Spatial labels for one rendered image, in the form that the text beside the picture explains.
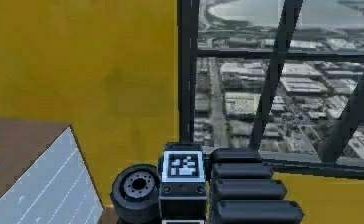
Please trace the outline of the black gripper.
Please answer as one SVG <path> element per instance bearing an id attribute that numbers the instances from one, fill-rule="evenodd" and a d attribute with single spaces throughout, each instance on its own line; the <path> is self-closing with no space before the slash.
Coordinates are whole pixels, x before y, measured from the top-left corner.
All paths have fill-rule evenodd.
<path id="1" fill-rule="evenodd" d="M 155 224 L 159 221 L 157 167 L 136 164 L 124 169 L 112 183 L 110 198 L 120 224 Z"/>

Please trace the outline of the brown topped white cabinet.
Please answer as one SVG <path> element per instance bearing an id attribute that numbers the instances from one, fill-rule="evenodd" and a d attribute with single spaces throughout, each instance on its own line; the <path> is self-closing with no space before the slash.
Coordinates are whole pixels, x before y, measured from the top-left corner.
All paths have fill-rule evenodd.
<path id="1" fill-rule="evenodd" d="M 69 124 L 0 118 L 0 224 L 98 224 L 102 212 Z"/>

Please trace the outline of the black framed window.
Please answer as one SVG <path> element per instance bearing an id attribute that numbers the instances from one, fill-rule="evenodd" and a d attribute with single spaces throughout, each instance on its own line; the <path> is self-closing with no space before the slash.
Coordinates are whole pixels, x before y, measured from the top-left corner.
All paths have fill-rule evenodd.
<path id="1" fill-rule="evenodd" d="M 179 111 L 179 140 L 191 142 L 194 132 L 195 115 L 195 75 L 196 61 L 199 57 L 230 57 L 232 55 L 246 57 L 246 51 L 203 50 L 197 45 L 198 17 L 200 0 L 176 0 L 177 2 L 177 29 L 178 29 L 178 111 Z M 297 20 L 302 8 L 303 0 L 285 0 L 278 31 L 271 51 L 260 53 L 260 56 L 269 58 L 269 67 L 264 81 L 261 98 L 258 103 L 250 147 L 257 150 L 260 146 L 263 133 L 276 95 L 278 83 L 287 59 L 314 59 L 314 60 L 351 60 L 364 62 L 364 54 L 342 53 L 295 53 L 289 50 Z M 358 126 L 358 118 L 364 113 L 364 79 L 357 86 L 348 105 L 352 112 L 342 115 L 342 123 L 348 130 Z M 306 175 L 321 175 L 338 178 L 364 179 L 364 167 L 338 165 L 336 163 L 337 151 L 341 148 L 337 144 L 338 138 L 334 136 L 327 145 L 330 157 L 325 163 L 309 163 L 294 161 L 273 162 L 278 172 L 298 172 Z"/>

